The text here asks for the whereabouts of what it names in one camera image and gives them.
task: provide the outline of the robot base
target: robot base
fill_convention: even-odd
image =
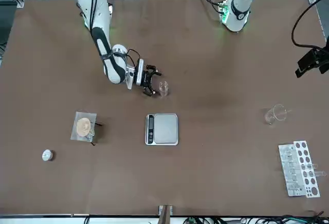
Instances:
[[[220,14],[220,21],[232,32],[239,32],[247,23],[249,12],[242,20],[238,20],[231,9],[231,3],[233,0],[225,0],[220,3],[219,12],[223,12],[224,14]]]

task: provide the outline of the test tube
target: test tube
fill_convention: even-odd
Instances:
[[[315,163],[312,164],[302,164],[302,170],[317,169],[318,165]]]
[[[293,167],[295,170],[300,170],[299,163],[297,163],[297,162],[289,162],[288,166]],[[313,163],[313,164],[302,164],[301,167],[302,167],[302,170],[310,170],[310,169],[317,169],[318,165],[315,164],[315,163]]]
[[[327,176],[327,173],[325,171],[318,171],[318,172],[314,172],[314,176],[315,177]]]

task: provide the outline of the glass cup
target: glass cup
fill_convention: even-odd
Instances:
[[[266,112],[264,118],[267,124],[273,125],[276,120],[284,121],[287,118],[287,110],[282,104],[276,104]]]
[[[159,92],[161,97],[165,97],[168,95],[168,90],[169,90],[169,86],[168,83],[166,81],[160,82],[159,83]]]

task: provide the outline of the white robotic arm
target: white robotic arm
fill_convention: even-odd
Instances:
[[[104,65],[104,73],[114,84],[125,82],[128,89],[133,83],[144,88],[143,92],[148,96],[156,93],[151,87],[152,76],[161,75],[155,66],[146,66],[143,70],[144,60],[138,59],[137,66],[127,63],[127,49],[122,45],[109,43],[109,27],[112,17],[112,5],[107,0],[77,0],[81,9],[85,26],[89,29],[95,42],[99,55]]]
[[[246,24],[252,0],[226,0],[221,3],[220,20],[226,27],[238,32]]]

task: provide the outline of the cable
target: cable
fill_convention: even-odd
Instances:
[[[209,221],[208,221],[207,219],[203,218],[203,220],[204,220],[204,223],[205,223],[205,221],[206,221],[208,224],[210,224]]]
[[[129,54],[129,51],[135,52],[136,54],[138,54],[138,57],[140,58],[139,52],[137,52],[135,49],[132,49],[132,48],[128,49],[127,54]]]
[[[212,0],[206,0],[206,2],[210,3],[212,8],[218,13],[218,14],[224,14],[223,12],[219,12],[214,6],[219,6],[219,3],[213,2]]]
[[[90,220],[90,215],[88,215],[88,216],[86,216],[86,218],[84,218],[83,224],[89,224],[89,220]]]
[[[90,33],[92,33],[93,5],[94,5],[94,0],[92,0],[92,4],[90,6],[90,18],[89,18],[89,31],[90,31]]]
[[[297,47],[318,49],[318,50],[320,50],[321,52],[326,53],[326,54],[329,55],[329,52],[328,52],[327,50],[323,49],[323,48],[320,48],[320,47],[315,46],[315,45],[307,45],[307,44],[299,44],[299,43],[296,43],[295,38],[294,38],[295,28],[297,27],[299,20],[304,16],[304,14],[305,14],[305,13],[306,13],[306,12],[312,7],[312,6],[316,5],[316,4],[319,3],[320,1],[322,1],[322,0],[316,0],[314,3],[310,4],[309,7],[307,7],[307,8],[305,9],[305,11],[303,11],[302,14],[298,17],[298,19],[296,20],[295,25],[294,25],[294,27],[293,27],[293,30],[291,31],[291,40],[292,40],[293,44],[295,44]]]
[[[131,58],[131,56],[129,54],[127,54],[127,56],[131,59],[131,61],[133,62],[134,68],[136,69],[136,65],[135,65],[135,62],[133,61],[133,58]]]

